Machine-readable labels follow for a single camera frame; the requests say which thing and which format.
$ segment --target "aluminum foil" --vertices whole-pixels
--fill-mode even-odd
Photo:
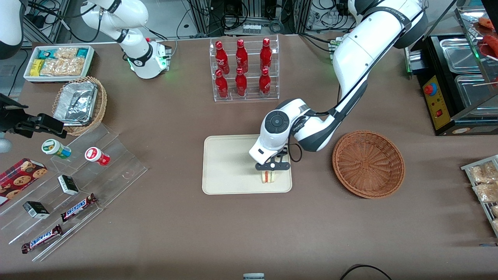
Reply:
[[[64,86],[55,109],[54,118],[64,126],[87,126],[97,99],[98,87],[92,82],[68,84]]]

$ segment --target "yellow control panel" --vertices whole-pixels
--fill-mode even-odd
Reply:
[[[432,122],[438,130],[451,121],[448,108],[444,102],[443,95],[439,88],[436,76],[432,77],[422,88],[425,94],[425,101],[429,107]]]

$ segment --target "snickers bar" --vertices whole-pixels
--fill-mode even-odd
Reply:
[[[93,193],[90,194],[80,203],[76,204],[71,209],[67,210],[66,213],[61,214],[62,222],[65,222],[71,219],[72,217],[76,216],[76,214],[80,213],[83,209],[85,209],[88,205],[94,203],[95,201],[97,201],[95,195]]]
[[[38,237],[37,239],[23,244],[21,247],[21,251],[23,254],[27,254],[28,252],[32,251],[36,246],[47,242],[49,239],[57,235],[63,235],[62,228],[60,225],[55,226],[55,228],[53,228],[51,231],[45,233],[44,235]]]

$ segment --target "red emergency stop button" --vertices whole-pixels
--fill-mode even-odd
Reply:
[[[424,93],[430,95],[434,91],[434,88],[431,85],[428,85],[424,88]]]
[[[428,96],[434,96],[437,93],[437,85],[435,83],[430,83],[424,87],[424,93]]]

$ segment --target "yogurt cup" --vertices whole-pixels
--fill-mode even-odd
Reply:
[[[111,157],[105,154],[97,147],[88,148],[85,152],[85,158],[92,162],[97,162],[98,164],[105,166],[111,161]]]
[[[41,150],[45,154],[56,155],[62,159],[68,158],[71,155],[71,148],[64,146],[55,139],[49,139],[43,142]]]

